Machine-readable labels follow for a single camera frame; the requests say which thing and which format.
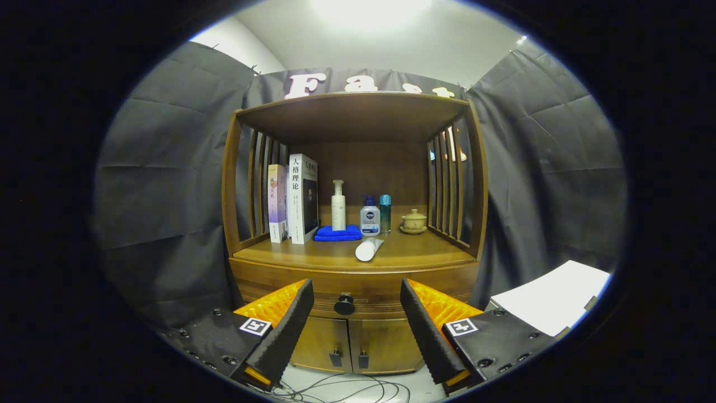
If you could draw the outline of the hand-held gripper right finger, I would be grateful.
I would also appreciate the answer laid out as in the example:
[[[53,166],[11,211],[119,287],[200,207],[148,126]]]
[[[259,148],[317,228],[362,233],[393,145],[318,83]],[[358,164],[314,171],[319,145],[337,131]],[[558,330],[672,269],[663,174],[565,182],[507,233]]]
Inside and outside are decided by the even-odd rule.
[[[409,278],[401,305],[433,382],[446,393],[488,382],[557,342],[503,308],[481,311]]]

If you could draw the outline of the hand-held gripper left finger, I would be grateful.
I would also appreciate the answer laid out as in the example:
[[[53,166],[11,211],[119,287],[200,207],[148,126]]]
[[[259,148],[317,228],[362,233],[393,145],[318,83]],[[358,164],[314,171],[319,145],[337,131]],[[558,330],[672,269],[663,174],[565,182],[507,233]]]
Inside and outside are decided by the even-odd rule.
[[[314,306],[309,278],[279,288],[235,311],[213,308],[168,330],[168,342],[238,383],[266,392],[278,387]]]

